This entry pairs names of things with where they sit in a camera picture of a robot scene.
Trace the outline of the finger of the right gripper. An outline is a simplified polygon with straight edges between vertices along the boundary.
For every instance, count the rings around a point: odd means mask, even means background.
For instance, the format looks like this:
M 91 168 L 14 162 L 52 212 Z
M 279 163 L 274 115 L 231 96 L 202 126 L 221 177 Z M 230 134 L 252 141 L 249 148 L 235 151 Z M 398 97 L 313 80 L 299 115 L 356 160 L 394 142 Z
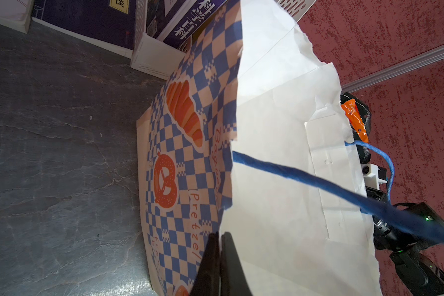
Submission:
M 371 133 L 371 112 L 367 104 L 356 98 L 354 95 L 350 94 L 349 92 L 345 92 L 344 94 L 340 95 L 340 105 L 349 99 L 355 99 L 356 106 L 359 110 L 359 113 L 362 117 L 363 123 L 365 124 L 366 131 L 368 136 Z M 360 141 L 360 138 L 353 130 L 354 138 Z

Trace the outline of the orange red condiment packet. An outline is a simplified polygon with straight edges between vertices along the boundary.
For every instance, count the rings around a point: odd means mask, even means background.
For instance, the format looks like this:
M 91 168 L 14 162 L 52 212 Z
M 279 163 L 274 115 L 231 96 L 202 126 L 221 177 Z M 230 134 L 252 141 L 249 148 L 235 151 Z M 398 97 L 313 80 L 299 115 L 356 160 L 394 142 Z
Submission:
M 341 107 L 344 110 L 352 129 L 360 138 L 360 141 L 368 143 L 369 138 L 366 127 L 356 106 L 355 99 L 349 99 L 348 101 L 342 103 Z

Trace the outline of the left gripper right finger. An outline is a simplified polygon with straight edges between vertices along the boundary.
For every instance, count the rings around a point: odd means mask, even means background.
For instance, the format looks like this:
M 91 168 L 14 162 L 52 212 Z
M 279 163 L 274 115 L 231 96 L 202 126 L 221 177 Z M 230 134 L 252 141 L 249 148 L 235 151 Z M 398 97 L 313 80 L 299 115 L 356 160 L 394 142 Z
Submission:
M 231 233 L 225 232 L 221 243 L 220 295 L 252 296 Z

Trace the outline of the checkered paper bag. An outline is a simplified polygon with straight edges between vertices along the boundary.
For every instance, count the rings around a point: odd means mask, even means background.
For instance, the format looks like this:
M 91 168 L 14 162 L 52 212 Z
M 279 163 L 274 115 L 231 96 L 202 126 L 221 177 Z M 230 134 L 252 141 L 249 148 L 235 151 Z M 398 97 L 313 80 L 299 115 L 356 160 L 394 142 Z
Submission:
M 372 217 L 444 226 L 366 197 L 333 64 L 275 1 L 216 5 L 137 123 L 150 284 L 193 295 L 211 246 L 234 296 L 378 296 Z

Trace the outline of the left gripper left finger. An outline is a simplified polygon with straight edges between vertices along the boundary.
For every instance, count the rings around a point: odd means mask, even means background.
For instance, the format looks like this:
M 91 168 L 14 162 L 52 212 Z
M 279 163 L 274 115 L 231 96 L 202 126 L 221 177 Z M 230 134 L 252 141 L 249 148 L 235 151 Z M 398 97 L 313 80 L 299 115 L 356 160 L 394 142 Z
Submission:
M 220 293 L 220 247 L 219 234 L 208 237 L 201 265 L 190 296 L 219 296 Z

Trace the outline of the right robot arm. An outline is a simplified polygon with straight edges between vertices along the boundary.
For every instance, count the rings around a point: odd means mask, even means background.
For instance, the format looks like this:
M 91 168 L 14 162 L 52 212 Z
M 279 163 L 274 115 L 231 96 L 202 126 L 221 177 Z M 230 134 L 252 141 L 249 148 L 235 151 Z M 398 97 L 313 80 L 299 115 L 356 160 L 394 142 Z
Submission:
M 390 203 L 395 169 L 387 154 L 368 143 L 370 109 L 348 92 L 340 96 L 340 103 L 353 130 L 367 196 Z M 395 271 L 408 290 L 414 296 L 444 296 L 444 271 L 422 253 L 434 246 L 434 242 L 404 233 L 379 217 L 372 220 L 375 248 L 390 251 Z

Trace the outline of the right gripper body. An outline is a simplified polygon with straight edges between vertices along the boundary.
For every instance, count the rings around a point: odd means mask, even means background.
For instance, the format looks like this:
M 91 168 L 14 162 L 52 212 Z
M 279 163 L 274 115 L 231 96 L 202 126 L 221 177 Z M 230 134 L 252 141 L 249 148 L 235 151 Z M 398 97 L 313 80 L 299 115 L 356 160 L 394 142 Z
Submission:
M 390 175 L 387 176 L 388 182 L 386 185 L 381 185 L 380 190 L 366 187 L 367 197 L 374 199 L 378 202 L 383 202 L 391 204 L 391 192 L 395 177 L 395 167 L 392 159 L 382 150 L 372 146 L 369 143 L 357 142 L 357 148 L 362 148 L 363 155 L 359 153 L 359 158 L 361 159 L 361 164 L 370 164 L 366 156 L 373 151 L 380 155 L 387 163 Z M 383 219 L 372 215 L 372 220 L 374 223 L 374 246 L 377 250 L 391 250 L 393 252 L 398 252 L 402 249 L 400 246 L 401 235 L 396 231 L 390 224 L 385 222 Z

